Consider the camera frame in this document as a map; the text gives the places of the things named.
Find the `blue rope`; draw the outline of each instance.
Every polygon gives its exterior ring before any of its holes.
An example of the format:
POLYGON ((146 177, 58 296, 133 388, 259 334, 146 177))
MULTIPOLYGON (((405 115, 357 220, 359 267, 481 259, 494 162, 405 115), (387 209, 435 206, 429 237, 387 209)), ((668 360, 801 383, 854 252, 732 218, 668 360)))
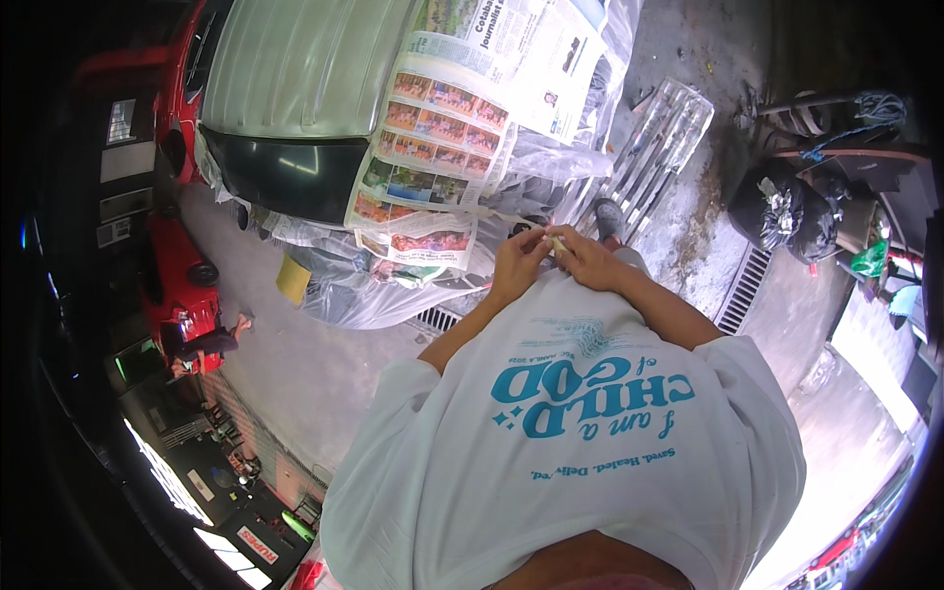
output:
POLYGON ((831 137, 825 142, 820 143, 812 149, 800 152, 801 158, 819 163, 825 160, 824 156, 819 153, 819 150, 826 147, 830 143, 844 137, 849 137, 850 135, 855 135, 856 133, 869 131, 870 129, 903 124, 905 118, 907 117, 908 111, 904 107, 904 102, 895 94, 862 93, 858 96, 858 98, 855 99, 855 104, 859 106, 859 112, 855 115, 856 119, 871 118, 878 119, 879 122, 874 125, 866 125, 857 127, 855 129, 850 129, 849 131, 844 131, 839 135, 831 137))
POLYGON ((866 126, 864 126, 864 127, 857 127, 857 128, 855 128, 855 129, 850 129, 849 131, 843 131, 843 132, 840 133, 839 135, 836 135, 836 136, 834 136, 834 137, 831 137, 830 139, 826 140, 825 142, 816 145, 816 146, 813 147, 812 149, 808 149, 808 150, 806 150, 805 152, 800 152, 800 157, 803 158, 804 160, 812 160, 812 161, 814 161, 814 162, 821 162, 821 161, 825 160, 826 157, 823 156, 822 154, 820 154, 820 153, 819 153, 819 150, 821 150, 822 148, 826 147, 826 146, 829 145, 830 143, 832 143, 832 142, 834 142, 834 141, 836 141, 836 140, 842 139, 842 138, 844 138, 844 137, 849 137, 850 135, 855 135, 856 133, 861 133, 862 131, 868 131, 868 130, 870 130, 870 129, 877 129, 878 127, 884 127, 884 126, 887 126, 887 125, 889 125, 889 124, 888 124, 888 123, 876 123, 875 125, 866 125, 866 126))

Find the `green plastic bag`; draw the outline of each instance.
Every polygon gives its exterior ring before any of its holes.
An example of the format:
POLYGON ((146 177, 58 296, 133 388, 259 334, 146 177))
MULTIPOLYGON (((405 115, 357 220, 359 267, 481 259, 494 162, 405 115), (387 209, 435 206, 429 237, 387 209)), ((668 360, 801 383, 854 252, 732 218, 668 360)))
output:
POLYGON ((878 277, 885 270, 888 257, 888 240, 879 240, 868 250, 863 250, 852 257, 852 271, 866 277, 878 277))

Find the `sandal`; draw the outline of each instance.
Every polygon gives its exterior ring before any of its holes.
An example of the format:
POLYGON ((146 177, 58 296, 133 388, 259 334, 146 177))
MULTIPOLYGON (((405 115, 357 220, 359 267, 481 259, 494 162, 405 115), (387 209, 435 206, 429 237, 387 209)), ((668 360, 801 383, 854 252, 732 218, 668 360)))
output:
POLYGON ((599 232, 599 241, 613 236, 622 244, 619 238, 622 230, 626 228, 623 223, 623 210, 613 199, 601 198, 593 206, 594 213, 597 215, 597 231, 599 232))

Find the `rupes sign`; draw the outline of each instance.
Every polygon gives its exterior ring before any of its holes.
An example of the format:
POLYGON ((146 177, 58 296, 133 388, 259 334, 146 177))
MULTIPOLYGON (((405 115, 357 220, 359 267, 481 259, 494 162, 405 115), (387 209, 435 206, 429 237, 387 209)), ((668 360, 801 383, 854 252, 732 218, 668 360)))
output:
POLYGON ((256 551, 260 556, 269 564, 272 565, 278 559, 278 553, 275 553, 268 545, 264 544, 259 540, 259 537, 250 531, 247 527, 242 527, 236 533, 236 536, 243 539, 247 545, 252 547, 253 551, 256 551))

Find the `yellow paper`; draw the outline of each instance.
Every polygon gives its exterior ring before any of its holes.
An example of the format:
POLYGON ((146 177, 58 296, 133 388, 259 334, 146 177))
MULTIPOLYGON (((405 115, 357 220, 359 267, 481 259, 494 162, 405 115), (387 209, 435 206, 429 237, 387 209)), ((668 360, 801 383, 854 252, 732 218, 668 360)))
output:
POLYGON ((308 287, 310 278, 312 278, 311 271, 293 261, 288 254, 282 255, 282 267, 278 270, 276 287, 296 305, 301 305, 301 298, 305 295, 305 288, 308 287))

